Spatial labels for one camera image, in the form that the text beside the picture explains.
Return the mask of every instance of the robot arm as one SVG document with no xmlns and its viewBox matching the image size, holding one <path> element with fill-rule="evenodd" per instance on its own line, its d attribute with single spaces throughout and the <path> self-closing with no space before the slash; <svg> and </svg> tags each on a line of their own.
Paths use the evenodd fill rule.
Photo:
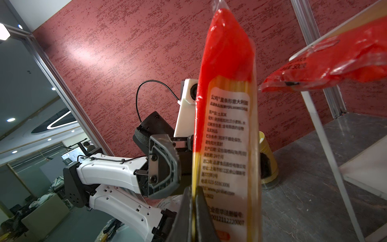
<svg viewBox="0 0 387 242">
<path fill-rule="evenodd" d="M 193 203 L 189 189 L 184 191 L 176 221 L 176 212 L 154 208 L 143 196 L 165 198 L 190 185 L 196 88 L 197 80 L 185 80 L 176 130 L 157 112 L 137 127 L 134 141 L 147 156 L 130 159 L 97 153 L 64 168 L 69 201 L 79 208 L 87 206 L 112 215 L 133 228 L 145 242 L 191 241 Z M 219 241 L 203 192 L 198 194 L 196 240 Z"/>
<path fill-rule="evenodd" d="M 145 242 L 165 241 L 176 213 L 149 206 L 142 198 L 135 172 L 147 166 L 146 157 L 122 159 L 128 160 L 98 153 L 65 168 L 69 201 L 79 208 L 88 206 L 112 215 Z"/>
</svg>

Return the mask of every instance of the pasta package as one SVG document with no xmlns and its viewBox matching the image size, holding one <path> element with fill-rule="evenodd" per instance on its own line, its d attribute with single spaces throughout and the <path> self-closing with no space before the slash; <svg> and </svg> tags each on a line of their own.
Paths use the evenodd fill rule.
<svg viewBox="0 0 387 242">
<path fill-rule="evenodd" d="M 222 241 L 260 241 L 255 47 L 219 1 L 196 97 L 192 192 L 201 186 Z"/>
</svg>

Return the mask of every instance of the red wall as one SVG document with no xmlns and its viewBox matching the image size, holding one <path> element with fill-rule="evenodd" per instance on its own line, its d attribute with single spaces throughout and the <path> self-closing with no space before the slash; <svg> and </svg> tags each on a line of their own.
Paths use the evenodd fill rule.
<svg viewBox="0 0 387 242">
<path fill-rule="evenodd" d="M 319 31 L 326 34 L 377 0 L 310 0 Z M 387 117 L 386 81 L 340 84 L 341 94 L 349 112 Z"/>
<path fill-rule="evenodd" d="M 305 46 L 289 0 L 228 4 L 257 46 L 259 83 Z M 211 18 L 208 0 L 72 0 L 33 34 L 114 154 L 130 157 L 140 154 L 137 86 L 156 79 L 179 94 L 181 80 L 198 78 Z M 173 96 L 157 83 L 141 88 L 141 117 L 158 111 L 174 127 Z M 322 92 L 313 98 L 323 122 L 332 120 Z M 260 93 L 258 101 L 273 150 L 313 130 L 299 93 Z"/>
</svg>

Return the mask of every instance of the stone floor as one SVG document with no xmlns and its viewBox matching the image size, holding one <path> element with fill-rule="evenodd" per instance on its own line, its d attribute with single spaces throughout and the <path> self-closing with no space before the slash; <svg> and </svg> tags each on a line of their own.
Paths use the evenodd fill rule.
<svg viewBox="0 0 387 242">
<path fill-rule="evenodd" d="M 348 113 L 324 129 L 340 166 L 387 135 L 387 119 Z M 264 241 L 357 241 L 317 133 L 274 155 L 281 182 L 262 194 Z M 345 185 L 365 236 L 387 223 L 386 200 Z"/>
</svg>

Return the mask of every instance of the monitor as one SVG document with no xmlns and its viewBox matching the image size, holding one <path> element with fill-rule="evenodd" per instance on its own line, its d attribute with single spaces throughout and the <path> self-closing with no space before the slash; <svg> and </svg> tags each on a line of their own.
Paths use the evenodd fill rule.
<svg viewBox="0 0 387 242">
<path fill-rule="evenodd" d="M 69 158 L 70 160 L 72 160 L 74 162 L 74 161 L 77 161 L 78 155 L 85 155 L 83 153 L 83 151 L 80 149 L 80 147 L 76 147 L 75 149 L 72 149 L 72 150 L 64 153 L 62 155 L 62 159 L 66 160 L 67 158 Z"/>
<path fill-rule="evenodd" d="M 66 159 L 63 160 L 63 163 L 65 163 L 66 165 L 68 165 L 68 164 L 73 163 L 73 161 L 70 160 L 70 158 L 66 158 Z"/>
</svg>

